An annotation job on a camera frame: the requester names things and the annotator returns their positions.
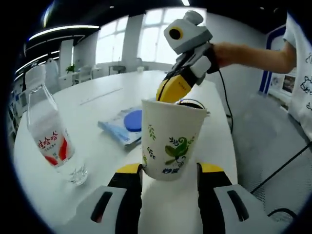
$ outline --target white table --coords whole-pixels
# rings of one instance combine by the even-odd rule
[[[120,110],[140,105],[143,98],[154,97],[164,77],[165,73],[161,71],[118,74],[54,94],[76,153],[85,158],[89,171],[87,181],[78,187],[63,180],[40,155],[27,130],[24,113],[16,137],[14,164],[30,202],[51,227],[73,217],[77,205],[97,187],[107,185],[118,168],[141,162],[140,146],[125,152],[97,127],[97,122],[115,116]],[[181,179],[163,182],[143,175],[139,233],[202,233],[197,206],[196,161],[218,164],[231,182],[237,183],[232,137],[215,84],[203,81],[187,97],[202,102],[211,116],[204,121],[193,158]]]

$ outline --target bottle label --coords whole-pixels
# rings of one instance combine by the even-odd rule
[[[74,154],[74,147],[69,140],[67,130],[63,131],[61,126],[47,131],[35,141],[42,155],[54,167],[63,165],[64,161]]]

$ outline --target bottle cap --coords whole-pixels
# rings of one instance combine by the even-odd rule
[[[45,65],[31,68],[25,76],[26,88],[32,90],[45,82]]]

